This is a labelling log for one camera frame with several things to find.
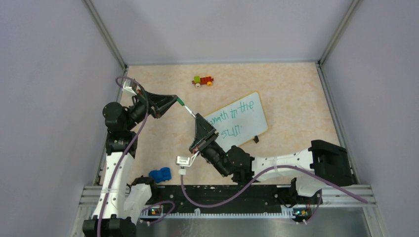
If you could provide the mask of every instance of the speckled floor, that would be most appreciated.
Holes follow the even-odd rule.
[[[213,86],[195,88],[194,76],[211,75]],[[156,94],[177,94],[195,113],[206,115],[238,98],[257,90],[264,106],[269,130],[259,143],[241,146],[252,156],[278,156],[310,146],[323,139],[338,144],[336,131],[314,63],[257,63],[132,66],[128,76]],[[124,94],[121,103],[131,105]],[[172,179],[163,184],[180,184],[176,156],[190,156],[194,120],[178,103],[161,118],[149,117],[138,138],[137,155],[129,181],[151,170],[169,167]],[[187,169],[186,184],[233,184],[215,168],[198,157]],[[266,181],[283,184],[288,178]]]

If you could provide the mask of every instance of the white wall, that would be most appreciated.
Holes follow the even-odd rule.
[[[0,2],[1,236],[68,236],[122,73],[80,0]]]
[[[325,71],[392,237],[419,232],[419,1],[363,1]]]
[[[93,0],[127,64],[317,60],[351,0]]]

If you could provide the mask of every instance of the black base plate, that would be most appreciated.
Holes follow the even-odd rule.
[[[243,186],[239,185],[185,185],[186,193],[195,202],[200,204],[214,204],[226,200],[236,194]],[[200,208],[201,213],[280,213],[280,196],[289,188],[279,188],[277,185],[251,185],[233,201],[215,208]],[[156,198],[147,202],[154,204],[161,200],[171,200],[175,203],[173,213],[193,213],[197,206],[191,204],[183,195],[180,185],[158,186]],[[316,195],[313,197],[298,197],[298,204],[317,203]],[[171,205],[165,204],[164,210],[170,210]]]

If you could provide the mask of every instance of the toy train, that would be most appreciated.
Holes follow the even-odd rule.
[[[192,81],[192,84],[195,84],[195,87],[199,88],[203,84],[207,84],[207,86],[212,86],[213,81],[214,81],[214,78],[212,78],[210,75],[207,75],[204,78],[200,78],[199,76],[195,76],[194,80]]]

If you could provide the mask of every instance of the green marker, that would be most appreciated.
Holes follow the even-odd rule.
[[[185,103],[179,97],[177,98],[177,101],[181,106],[185,106]]]
[[[195,116],[195,114],[192,112],[192,110],[191,109],[189,109],[186,105],[185,105],[185,103],[178,97],[177,98],[177,101],[179,102],[179,104],[181,105],[181,106],[183,106],[183,107],[185,107],[185,109],[192,115],[192,117],[194,117],[194,118],[196,118],[196,116]]]

